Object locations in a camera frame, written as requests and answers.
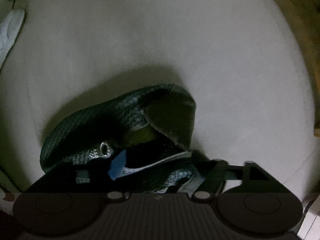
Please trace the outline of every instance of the white shoe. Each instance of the white shoe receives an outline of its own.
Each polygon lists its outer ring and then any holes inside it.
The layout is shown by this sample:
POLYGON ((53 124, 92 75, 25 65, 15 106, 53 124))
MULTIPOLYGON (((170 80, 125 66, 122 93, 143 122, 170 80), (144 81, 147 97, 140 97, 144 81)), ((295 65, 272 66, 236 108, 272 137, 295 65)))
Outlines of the white shoe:
POLYGON ((0 69, 18 36, 24 16, 24 9, 12 10, 0 23, 0 69))

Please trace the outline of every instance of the shoe sole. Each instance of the shoe sole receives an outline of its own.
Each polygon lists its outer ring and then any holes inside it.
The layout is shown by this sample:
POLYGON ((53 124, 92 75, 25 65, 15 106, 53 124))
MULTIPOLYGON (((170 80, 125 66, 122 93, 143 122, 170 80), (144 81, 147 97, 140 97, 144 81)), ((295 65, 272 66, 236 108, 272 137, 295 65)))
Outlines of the shoe sole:
POLYGON ((14 35, 11 36, 10 40, 7 42, 6 47, 3 48, 3 58, 0 58, 0 70, 2 68, 2 66, 4 65, 4 62, 9 54, 9 52, 11 51, 13 45, 15 44, 15 41, 17 40, 17 37, 20 34, 20 31, 22 29, 22 26, 24 24, 26 18, 26 12, 24 11, 23 16, 21 17, 19 24, 17 25, 17 28, 14 31, 14 35))

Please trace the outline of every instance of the ribbed surface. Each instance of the ribbed surface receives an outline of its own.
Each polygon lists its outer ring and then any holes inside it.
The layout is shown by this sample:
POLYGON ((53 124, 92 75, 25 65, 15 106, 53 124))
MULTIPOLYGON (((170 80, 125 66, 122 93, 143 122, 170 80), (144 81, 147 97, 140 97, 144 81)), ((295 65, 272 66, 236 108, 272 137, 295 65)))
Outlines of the ribbed surface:
MULTIPOLYGON (((25 234, 20 240, 50 239, 25 234)), ((132 194, 123 203, 109 204, 87 229, 59 240, 247 240, 231 231, 207 204, 196 204, 185 194, 132 194)), ((274 240, 298 239, 293 235, 274 240)))

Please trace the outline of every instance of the sneaker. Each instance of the sneaker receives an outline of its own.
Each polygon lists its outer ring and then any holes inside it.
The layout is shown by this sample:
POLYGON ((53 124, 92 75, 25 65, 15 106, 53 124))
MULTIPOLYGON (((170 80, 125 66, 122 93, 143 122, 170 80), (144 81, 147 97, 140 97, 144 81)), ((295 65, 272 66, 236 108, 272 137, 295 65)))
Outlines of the sneaker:
POLYGON ((18 36, 24 16, 24 9, 12 10, 0 23, 0 69, 18 36))

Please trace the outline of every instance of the black object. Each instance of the black object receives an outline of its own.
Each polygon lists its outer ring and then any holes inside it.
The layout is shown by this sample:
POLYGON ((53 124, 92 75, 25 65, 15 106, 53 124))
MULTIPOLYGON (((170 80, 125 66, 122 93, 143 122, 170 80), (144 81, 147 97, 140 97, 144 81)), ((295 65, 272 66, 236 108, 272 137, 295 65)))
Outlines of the black object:
POLYGON ((23 193, 13 214, 30 232, 28 239, 34 234, 47 239, 298 239, 292 231, 302 215, 300 201, 255 163, 200 162, 195 165, 206 179, 191 198, 132 191, 118 203, 107 193, 129 187, 132 180, 107 179, 106 165, 105 160, 63 164, 23 193), (84 168, 90 183, 77 184, 77 172, 84 168), (242 184, 223 192, 226 179, 242 184), (209 197, 195 197, 202 192, 209 197))

